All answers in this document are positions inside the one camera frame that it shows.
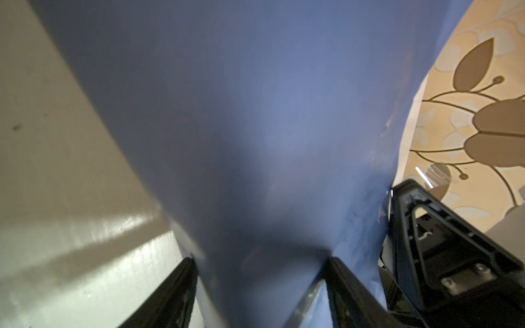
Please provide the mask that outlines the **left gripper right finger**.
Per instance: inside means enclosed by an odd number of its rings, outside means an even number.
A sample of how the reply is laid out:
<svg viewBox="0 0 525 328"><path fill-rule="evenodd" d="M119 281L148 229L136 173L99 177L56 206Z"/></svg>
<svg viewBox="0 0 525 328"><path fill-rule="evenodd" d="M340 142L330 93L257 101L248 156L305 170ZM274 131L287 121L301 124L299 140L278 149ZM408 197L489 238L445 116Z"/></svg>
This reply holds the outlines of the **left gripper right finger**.
<svg viewBox="0 0 525 328"><path fill-rule="evenodd" d="M377 301L340 258L328 258L321 270L328 289L334 327L405 327Z"/></svg>

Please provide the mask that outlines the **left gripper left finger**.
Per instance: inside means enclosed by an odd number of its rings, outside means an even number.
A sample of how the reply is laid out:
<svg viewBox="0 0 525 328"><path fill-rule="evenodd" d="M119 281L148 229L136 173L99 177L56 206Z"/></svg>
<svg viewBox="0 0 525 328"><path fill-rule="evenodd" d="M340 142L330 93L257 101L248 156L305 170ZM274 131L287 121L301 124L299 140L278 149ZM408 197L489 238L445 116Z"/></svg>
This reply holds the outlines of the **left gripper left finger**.
<svg viewBox="0 0 525 328"><path fill-rule="evenodd" d="M188 328L196 299L198 269L184 258L120 328Z"/></svg>

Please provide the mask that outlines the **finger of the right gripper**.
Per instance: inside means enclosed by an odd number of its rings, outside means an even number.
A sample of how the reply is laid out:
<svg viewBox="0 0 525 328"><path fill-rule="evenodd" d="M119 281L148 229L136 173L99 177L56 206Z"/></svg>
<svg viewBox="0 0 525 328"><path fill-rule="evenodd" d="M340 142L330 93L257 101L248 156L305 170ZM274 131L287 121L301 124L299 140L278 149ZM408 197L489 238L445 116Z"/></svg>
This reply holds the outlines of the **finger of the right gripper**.
<svg viewBox="0 0 525 328"><path fill-rule="evenodd" d="M524 264L414 180L392 189L381 278L406 327L523 327Z"/></svg>

